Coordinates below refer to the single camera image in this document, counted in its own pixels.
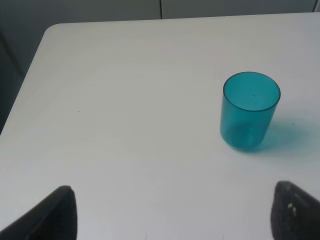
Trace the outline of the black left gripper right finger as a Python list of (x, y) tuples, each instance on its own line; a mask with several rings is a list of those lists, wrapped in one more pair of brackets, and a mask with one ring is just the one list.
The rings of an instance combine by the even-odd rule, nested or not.
[(275, 240), (318, 240), (320, 201), (290, 181), (275, 185), (270, 214)]

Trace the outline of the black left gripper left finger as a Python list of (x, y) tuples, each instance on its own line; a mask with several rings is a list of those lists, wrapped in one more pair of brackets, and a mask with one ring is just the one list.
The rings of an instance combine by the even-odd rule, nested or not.
[(75, 240), (78, 213), (75, 192), (62, 185), (0, 231), (2, 240)]

